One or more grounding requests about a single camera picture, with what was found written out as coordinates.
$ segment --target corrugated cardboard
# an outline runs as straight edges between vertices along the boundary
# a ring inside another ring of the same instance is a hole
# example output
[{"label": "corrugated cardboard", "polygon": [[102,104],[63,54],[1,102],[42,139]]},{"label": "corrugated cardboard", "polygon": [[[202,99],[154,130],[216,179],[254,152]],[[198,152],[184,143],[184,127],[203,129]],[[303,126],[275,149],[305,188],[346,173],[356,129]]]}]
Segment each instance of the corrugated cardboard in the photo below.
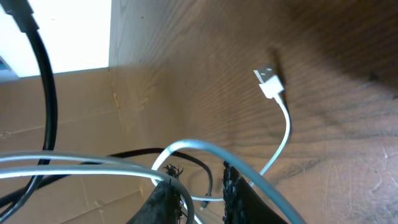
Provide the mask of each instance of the corrugated cardboard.
[{"label": "corrugated cardboard", "polygon": [[[55,82],[59,113],[55,150],[96,155],[128,150],[108,69],[56,75]],[[0,151],[41,150],[45,108],[40,78],[0,84],[0,106]],[[27,181],[28,178],[1,180],[1,194],[12,192]],[[6,223],[117,223],[131,217],[143,204],[141,194],[134,194],[138,191],[137,177],[67,177],[36,191]]]}]

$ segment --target usb cable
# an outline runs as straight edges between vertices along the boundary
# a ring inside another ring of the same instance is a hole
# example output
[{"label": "usb cable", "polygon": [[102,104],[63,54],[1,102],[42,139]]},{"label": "usb cable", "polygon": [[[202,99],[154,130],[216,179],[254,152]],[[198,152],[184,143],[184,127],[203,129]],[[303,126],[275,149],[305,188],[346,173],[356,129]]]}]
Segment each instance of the usb cable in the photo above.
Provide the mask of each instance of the usb cable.
[{"label": "usb cable", "polygon": [[[289,112],[287,111],[287,108],[285,106],[285,103],[280,96],[280,94],[285,90],[284,86],[282,85],[282,82],[279,80],[278,75],[275,74],[273,69],[271,68],[270,65],[267,65],[263,68],[259,68],[254,71],[256,74],[257,78],[260,81],[260,88],[262,92],[265,94],[265,96],[268,99],[275,99],[275,101],[278,103],[280,108],[282,109],[282,112],[285,116],[286,120],[286,130],[285,130],[285,135],[284,138],[282,139],[282,142],[280,143],[278,149],[274,153],[274,155],[271,157],[271,159],[268,161],[268,163],[261,169],[260,175],[264,175],[268,168],[275,162],[275,160],[278,158],[279,154],[282,152],[284,149],[287,140],[289,139],[290,136],[290,129],[291,129],[291,123],[290,123],[290,115]],[[253,182],[250,181],[250,186],[252,187],[254,185]]]},{"label": "usb cable", "polygon": [[[257,69],[254,71],[254,73],[256,74],[256,76],[258,77],[258,79],[260,81],[260,84],[259,84],[260,89],[263,91],[263,93],[265,94],[265,96],[268,99],[276,100],[276,102],[282,109],[282,112],[286,119],[286,131],[285,131],[284,138],[283,138],[281,144],[279,145],[278,150],[276,150],[275,154],[271,157],[271,159],[268,161],[268,163],[260,171],[260,174],[264,175],[264,173],[267,171],[267,169],[270,168],[270,166],[278,158],[279,154],[282,152],[283,148],[286,145],[286,142],[287,142],[287,140],[289,138],[289,134],[290,134],[290,116],[289,116],[289,112],[287,111],[287,108],[284,104],[284,101],[282,100],[282,97],[280,96],[280,94],[284,91],[284,87],[283,87],[282,83],[280,82],[278,75],[276,75],[275,72],[273,71],[273,69],[271,69],[271,66],[265,66],[263,68]],[[156,161],[152,165],[152,169],[157,170],[168,157],[169,157],[169,154],[159,155],[159,157],[156,159]],[[155,180],[152,180],[152,182],[154,183],[154,185],[157,185],[157,182]],[[206,196],[191,195],[191,197],[193,200],[200,200],[203,202],[223,202],[224,201],[223,197],[214,197],[211,195],[206,195]],[[201,205],[201,209],[205,208],[205,205],[206,204],[203,203]]]}]

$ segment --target wire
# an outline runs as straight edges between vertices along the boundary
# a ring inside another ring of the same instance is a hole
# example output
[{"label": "wire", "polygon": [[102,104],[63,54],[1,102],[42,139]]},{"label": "wire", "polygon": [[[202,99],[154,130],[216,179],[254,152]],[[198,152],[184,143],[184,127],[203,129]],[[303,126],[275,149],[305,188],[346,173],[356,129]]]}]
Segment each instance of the wire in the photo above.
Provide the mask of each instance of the wire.
[{"label": "wire", "polygon": [[170,182],[182,195],[188,207],[187,223],[192,224],[194,221],[193,201],[181,182],[177,179],[143,167],[133,166],[104,166],[104,165],[47,165],[47,166],[25,166],[11,167],[0,169],[0,179],[11,177],[25,177],[30,175],[65,175],[65,174],[108,174],[108,175],[133,175],[139,177],[147,177],[156,180]]},{"label": "wire", "polygon": [[[145,155],[145,154],[161,153],[163,150],[164,149],[162,149],[162,148],[138,149],[138,150],[127,151],[127,152],[119,152],[119,153],[112,154],[109,156],[118,157],[118,158],[128,158],[128,157],[134,157],[134,156],[141,156],[141,155]],[[213,186],[213,176],[211,174],[210,168],[206,164],[204,164],[202,161],[200,161],[199,159],[189,156],[187,154],[184,154],[182,152],[175,152],[172,154],[172,156],[186,159],[186,160],[194,162],[194,163],[198,164],[199,166],[201,166],[202,168],[204,168],[204,170],[207,172],[208,178],[209,178],[208,195],[211,195],[212,186]],[[93,164],[93,163],[92,162],[84,162],[83,164]],[[40,182],[40,184],[37,188],[41,189],[42,187],[45,187],[48,184],[52,184],[55,181],[58,181],[67,176],[68,175],[51,175],[49,177],[44,178]],[[11,203],[12,201],[17,200],[22,195],[23,190],[24,189],[16,190],[16,191],[0,198],[0,207],[6,206],[7,204]]]},{"label": "wire", "polygon": [[[304,219],[300,216],[296,209],[294,209],[294,207],[286,200],[286,198],[266,179],[264,179],[263,176],[258,174],[253,168],[248,166],[232,153],[212,143],[195,139],[181,140],[172,143],[159,155],[152,166],[152,169],[157,170],[171,153],[185,148],[207,151],[224,159],[226,162],[229,162],[232,166],[240,170],[242,174],[248,177],[248,179],[252,180],[260,188],[260,190],[264,192],[279,207],[279,209],[292,223],[305,223]],[[152,183],[157,185],[157,181],[155,179],[152,179]]]},{"label": "wire", "polygon": [[[266,171],[268,170],[268,168],[270,168],[270,166],[275,162],[275,160],[278,158],[279,154],[282,152],[282,150],[286,146],[287,140],[289,139],[289,136],[290,136],[291,122],[290,122],[289,112],[287,111],[287,108],[286,108],[282,98],[280,97],[280,95],[276,95],[274,98],[275,98],[276,102],[278,103],[278,105],[280,106],[280,108],[282,109],[282,112],[285,116],[286,130],[285,130],[284,138],[282,139],[282,142],[279,145],[278,150],[276,150],[276,152],[271,157],[271,159],[268,161],[268,163],[264,166],[264,168],[262,168],[262,170],[260,171],[260,175],[264,175],[266,173]],[[158,169],[166,159],[167,158],[165,157],[164,160],[159,164],[158,167],[152,166],[152,169]],[[252,181],[250,181],[249,184],[251,187],[254,185],[254,183]],[[209,197],[209,196],[201,196],[201,195],[191,195],[191,197],[193,200],[201,200],[201,201],[207,201],[207,202],[223,202],[224,201],[223,197]]]},{"label": "wire", "polygon": [[[282,150],[284,149],[284,147],[286,146],[287,140],[289,140],[289,136],[290,136],[290,129],[292,127],[291,122],[290,122],[290,115],[289,112],[287,111],[287,108],[285,106],[285,103],[283,102],[282,98],[280,97],[280,95],[276,95],[274,97],[275,101],[278,103],[278,105],[280,106],[280,108],[282,109],[282,112],[285,116],[285,120],[286,120],[286,130],[285,130],[285,135],[284,138],[282,139],[282,142],[280,143],[278,149],[276,150],[276,152],[274,153],[274,155],[271,157],[271,159],[268,161],[268,163],[264,166],[264,168],[261,169],[260,171],[260,175],[264,175],[266,173],[266,171],[268,170],[268,168],[270,168],[270,166],[275,162],[275,160],[278,158],[279,154],[282,152]],[[252,187],[254,185],[253,181],[250,181],[249,185]]]},{"label": "wire", "polygon": [[[51,70],[51,64],[42,39],[36,30],[30,30],[26,32],[26,35],[30,41],[33,51],[36,56],[37,63],[39,64],[40,73],[42,77],[44,97],[45,97],[45,134],[44,134],[44,151],[52,151],[55,147],[55,138],[57,137],[57,94],[55,91],[55,84]],[[38,165],[47,165],[49,160],[40,160]],[[23,194],[18,200],[5,209],[0,214],[0,223],[6,221],[12,214],[18,211],[33,194],[36,188],[39,186],[43,176],[33,176],[29,183],[26,185]]]},{"label": "wire", "polygon": [[[148,153],[148,152],[151,152],[151,149],[148,149],[148,150],[141,149],[141,151]],[[189,155],[183,154],[181,152],[176,152],[173,155],[183,156],[188,159],[191,159]],[[76,154],[76,153],[70,153],[70,152],[17,151],[17,152],[0,153],[0,162],[21,161],[21,160],[30,160],[30,159],[58,159],[58,160],[67,160],[67,161],[89,161],[90,163],[103,162],[103,163],[108,163],[108,164],[123,164],[123,165],[127,165],[127,166],[136,166],[136,167],[145,168],[143,165],[140,165],[136,162],[126,161],[124,159],[119,159],[119,158],[114,158],[114,157],[89,156],[89,155]],[[203,223],[196,215],[194,215],[194,219],[198,224]]]}]

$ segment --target usb-a plug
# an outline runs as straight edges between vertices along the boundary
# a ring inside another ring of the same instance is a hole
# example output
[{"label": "usb-a plug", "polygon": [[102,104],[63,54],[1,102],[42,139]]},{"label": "usb-a plug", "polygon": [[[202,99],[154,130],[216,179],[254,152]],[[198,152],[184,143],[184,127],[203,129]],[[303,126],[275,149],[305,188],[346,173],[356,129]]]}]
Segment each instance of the usb-a plug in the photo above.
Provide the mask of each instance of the usb-a plug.
[{"label": "usb-a plug", "polygon": [[284,91],[284,86],[280,82],[278,75],[275,74],[270,65],[259,68],[254,71],[260,81],[260,88],[268,99],[275,98]]}]

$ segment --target black cable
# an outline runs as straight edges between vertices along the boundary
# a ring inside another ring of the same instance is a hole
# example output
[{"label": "black cable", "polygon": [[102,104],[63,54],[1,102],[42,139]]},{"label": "black cable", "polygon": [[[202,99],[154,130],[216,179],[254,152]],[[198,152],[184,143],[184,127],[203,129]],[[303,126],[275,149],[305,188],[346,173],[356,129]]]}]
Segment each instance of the black cable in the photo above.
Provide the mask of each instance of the black cable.
[{"label": "black cable", "polygon": [[[1,0],[5,12],[12,15],[17,22],[21,32],[25,32],[32,49],[35,53],[37,63],[39,65],[40,74],[43,83],[45,97],[45,134],[43,150],[51,151],[55,147],[55,138],[57,137],[57,93],[55,92],[55,84],[53,73],[47,51],[40,38],[36,22],[32,17],[33,10],[30,8],[26,0]],[[37,165],[47,165],[50,160],[41,159]],[[12,214],[20,209],[29,197],[33,194],[43,179],[42,175],[33,176],[26,187],[22,190],[21,195],[15,198],[12,204],[0,214],[0,223],[6,221]]]},{"label": "black cable", "polygon": [[[118,157],[118,158],[128,158],[128,157],[141,156],[141,155],[146,155],[146,154],[161,153],[163,150],[164,149],[162,149],[162,148],[138,149],[138,150],[127,151],[127,152],[119,152],[119,153],[112,154],[112,155],[109,155],[109,156]],[[209,169],[209,167],[205,163],[203,163],[201,160],[199,160],[199,159],[197,159],[195,157],[189,156],[189,155],[187,155],[185,153],[182,153],[182,152],[174,152],[172,154],[172,156],[179,157],[179,158],[182,158],[182,159],[186,159],[188,161],[194,162],[194,163],[198,164],[199,166],[201,166],[207,172],[207,175],[209,177],[209,188],[208,188],[208,193],[207,194],[211,195],[211,191],[212,191],[212,188],[213,188],[213,176],[211,174],[211,170]],[[94,163],[94,162],[83,162],[81,164],[97,164],[97,163]],[[37,187],[37,189],[41,189],[42,187],[45,187],[48,184],[52,184],[55,181],[60,180],[60,179],[62,179],[64,177],[67,177],[67,176],[69,176],[69,175],[51,175],[51,176],[48,176],[48,177],[44,178],[40,182],[40,184]],[[6,206],[7,204],[11,203],[12,201],[17,200],[19,197],[21,197],[23,192],[24,192],[24,189],[19,189],[19,190],[14,191],[13,193],[10,193],[10,194],[0,198],[0,208]]]},{"label": "black cable", "polygon": [[[57,97],[51,65],[39,33],[36,30],[32,30],[28,31],[26,35],[32,45],[33,51],[35,52],[44,89],[46,120],[43,150],[51,151],[54,150],[55,138],[57,136]],[[50,160],[41,159],[37,165],[47,165],[49,163]],[[30,179],[29,183],[23,190],[21,197],[18,200],[14,200],[14,202],[0,214],[0,223],[7,220],[26,203],[39,186],[42,179],[42,175],[33,176]]]}]

